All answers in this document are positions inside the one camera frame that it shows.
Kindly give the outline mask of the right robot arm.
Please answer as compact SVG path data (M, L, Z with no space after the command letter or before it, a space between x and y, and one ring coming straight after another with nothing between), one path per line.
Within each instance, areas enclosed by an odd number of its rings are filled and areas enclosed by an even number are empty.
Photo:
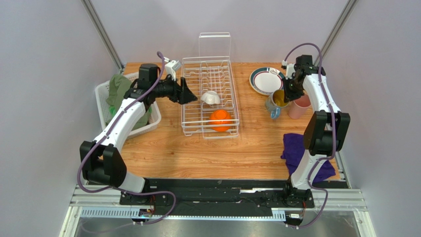
M311 55L299 56L295 63L283 61L282 67L286 70L282 79L284 101L296 101L307 95L313 110L303 135L303 157L284 189L283 202L286 206L296 207L310 200L318 171L342 149L350 115L342 112L334 102L325 70L320 65L313 65Z

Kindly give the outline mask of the blue butterfly mug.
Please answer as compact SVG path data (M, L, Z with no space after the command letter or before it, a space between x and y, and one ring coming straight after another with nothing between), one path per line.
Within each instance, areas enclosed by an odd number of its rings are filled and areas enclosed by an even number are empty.
M289 105L289 102L286 102L284 98L284 90L278 89L265 100L265 109L270 114L271 119L277 119L282 109Z

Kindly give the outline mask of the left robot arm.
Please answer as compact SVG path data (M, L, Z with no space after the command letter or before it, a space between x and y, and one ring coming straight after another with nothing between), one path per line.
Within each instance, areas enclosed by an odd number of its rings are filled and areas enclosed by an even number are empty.
M81 165L78 168L78 184L81 178L106 188L115 188L129 194L139 194L144 190L146 179L131 174L120 154L124 142L135 124L143 117L156 98L166 97L181 105L197 101L188 88L185 78L177 82L176 71L179 61L169 61L163 65L167 76L155 64L142 64L116 115L107 127L91 142L80 146Z

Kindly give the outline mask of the beige plate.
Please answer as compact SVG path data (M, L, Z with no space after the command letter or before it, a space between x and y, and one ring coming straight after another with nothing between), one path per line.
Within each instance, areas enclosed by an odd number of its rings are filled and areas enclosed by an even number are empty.
M282 79L284 78L285 75L278 69L261 67L251 73L249 83L255 92L268 96L283 88Z

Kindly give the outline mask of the pink cup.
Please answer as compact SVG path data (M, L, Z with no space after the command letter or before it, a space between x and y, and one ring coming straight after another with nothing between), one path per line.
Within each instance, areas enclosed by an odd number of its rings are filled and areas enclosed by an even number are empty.
M292 119L298 119L303 116L310 107L310 98L307 94L304 94L299 99L291 102L288 116Z

